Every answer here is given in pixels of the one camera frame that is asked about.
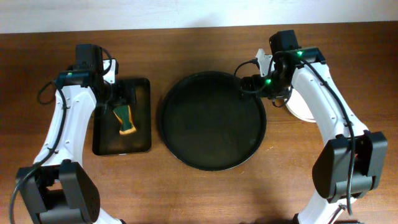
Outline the pink white plate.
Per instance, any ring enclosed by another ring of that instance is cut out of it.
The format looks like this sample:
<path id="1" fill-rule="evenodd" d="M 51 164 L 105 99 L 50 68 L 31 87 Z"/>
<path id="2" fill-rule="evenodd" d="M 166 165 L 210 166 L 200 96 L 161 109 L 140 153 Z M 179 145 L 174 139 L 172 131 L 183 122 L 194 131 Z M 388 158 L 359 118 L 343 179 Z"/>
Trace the pink white plate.
<path id="1" fill-rule="evenodd" d="M 292 89 L 291 96 L 286 102 L 286 107 L 296 118 L 309 123 L 316 122 L 309 107 L 297 90 Z"/>

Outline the orange green sponge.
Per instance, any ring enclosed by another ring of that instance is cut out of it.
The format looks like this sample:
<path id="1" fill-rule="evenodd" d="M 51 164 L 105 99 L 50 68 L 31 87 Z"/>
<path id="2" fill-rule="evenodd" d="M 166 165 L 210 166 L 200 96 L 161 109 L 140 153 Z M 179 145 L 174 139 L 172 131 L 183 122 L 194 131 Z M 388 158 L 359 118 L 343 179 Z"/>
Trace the orange green sponge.
<path id="1" fill-rule="evenodd" d="M 137 131 L 132 120 L 132 113 L 129 105 L 118 106 L 113 110 L 113 113 L 121 125 L 119 130 L 120 135 L 128 135 Z"/>

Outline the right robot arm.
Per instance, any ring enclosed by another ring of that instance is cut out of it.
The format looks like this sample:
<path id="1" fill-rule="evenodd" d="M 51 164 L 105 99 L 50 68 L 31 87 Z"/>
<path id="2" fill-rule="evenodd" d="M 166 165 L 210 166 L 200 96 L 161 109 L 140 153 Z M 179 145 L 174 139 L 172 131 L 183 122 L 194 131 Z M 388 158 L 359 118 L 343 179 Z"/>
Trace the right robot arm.
<path id="1" fill-rule="evenodd" d="M 240 90 L 271 100 L 296 91 L 311 112 L 324 148 L 313 165 L 315 191 L 292 223 L 334 223 L 352 204 L 377 189 L 387 139 L 371 132 L 352 112 L 337 89 L 317 49 L 267 55 L 259 49 L 250 61 L 260 74 L 243 79 Z"/>

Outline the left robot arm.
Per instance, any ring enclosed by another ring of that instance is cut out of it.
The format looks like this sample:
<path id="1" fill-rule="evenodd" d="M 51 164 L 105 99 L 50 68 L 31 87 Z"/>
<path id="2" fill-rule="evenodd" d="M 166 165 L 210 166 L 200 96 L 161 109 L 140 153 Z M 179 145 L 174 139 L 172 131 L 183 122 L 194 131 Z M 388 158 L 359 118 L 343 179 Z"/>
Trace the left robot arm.
<path id="1" fill-rule="evenodd" d="M 98 98 L 113 94 L 116 72 L 66 71 L 52 82 L 55 111 L 39 154 L 20 168 L 14 192 L 34 223 L 123 223 L 105 212 L 83 169 L 86 130 Z"/>

